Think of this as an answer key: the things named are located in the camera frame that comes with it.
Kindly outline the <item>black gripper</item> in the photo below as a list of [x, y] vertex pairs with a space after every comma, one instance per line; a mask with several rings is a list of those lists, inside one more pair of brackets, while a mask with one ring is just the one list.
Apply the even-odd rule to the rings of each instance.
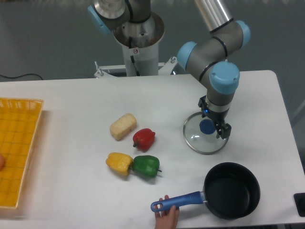
[[209, 110], [207, 107], [206, 95], [199, 99], [198, 106], [200, 107], [203, 115], [216, 122], [216, 138], [227, 139], [231, 135], [232, 130], [232, 127], [224, 121], [229, 109], [224, 112], [214, 112]]

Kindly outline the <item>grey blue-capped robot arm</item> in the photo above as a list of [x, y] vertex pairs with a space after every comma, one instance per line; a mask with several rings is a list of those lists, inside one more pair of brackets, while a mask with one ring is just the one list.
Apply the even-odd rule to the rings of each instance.
[[[204, 44], [185, 43], [177, 53], [177, 62], [207, 90], [199, 100], [203, 117], [213, 121], [217, 137], [230, 136], [225, 117], [239, 84], [239, 69], [227, 61], [233, 52], [251, 38], [249, 27], [233, 19], [222, 0], [198, 0], [196, 6], [211, 38]], [[88, 7], [96, 28], [112, 33], [123, 50], [128, 76], [156, 75], [158, 44], [164, 35], [164, 22], [152, 12], [148, 0], [96, 0]]]

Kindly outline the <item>bare human hand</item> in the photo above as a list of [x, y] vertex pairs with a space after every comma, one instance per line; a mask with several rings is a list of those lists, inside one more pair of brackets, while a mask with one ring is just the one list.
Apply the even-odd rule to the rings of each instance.
[[176, 229], [180, 209], [172, 206], [170, 210], [155, 212], [155, 229]]

